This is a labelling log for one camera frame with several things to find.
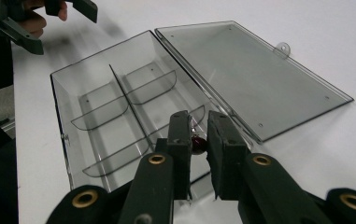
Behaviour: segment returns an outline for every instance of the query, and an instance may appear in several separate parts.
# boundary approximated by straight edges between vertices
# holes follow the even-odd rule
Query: open lid
[[[257,142],[353,99],[234,21],[155,30],[197,85]]]

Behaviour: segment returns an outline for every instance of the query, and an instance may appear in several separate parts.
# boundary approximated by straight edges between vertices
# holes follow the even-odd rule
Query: floor
[[[0,90],[0,127],[15,138],[14,87]]]

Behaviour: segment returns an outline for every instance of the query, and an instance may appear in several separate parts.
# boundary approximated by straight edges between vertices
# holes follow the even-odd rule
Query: dark red bead
[[[206,151],[207,142],[204,138],[199,136],[192,137],[192,154],[200,155]]]

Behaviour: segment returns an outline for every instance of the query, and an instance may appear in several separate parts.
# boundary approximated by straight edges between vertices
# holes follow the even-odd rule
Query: transparent lid
[[[156,29],[215,105],[257,142],[353,99],[233,21]]]

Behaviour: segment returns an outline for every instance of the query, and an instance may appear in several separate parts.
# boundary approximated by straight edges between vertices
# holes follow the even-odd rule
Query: white table
[[[68,21],[47,17],[45,55],[13,47],[20,223],[46,222],[70,190],[50,73],[146,30],[212,21],[236,21],[274,46],[287,42],[292,58],[355,99],[256,151],[278,159],[304,190],[322,198],[329,189],[356,189],[356,1],[94,2],[96,24],[71,5]],[[236,203],[212,201],[210,195],[187,208],[176,223],[226,223],[228,216],[239,223]]]

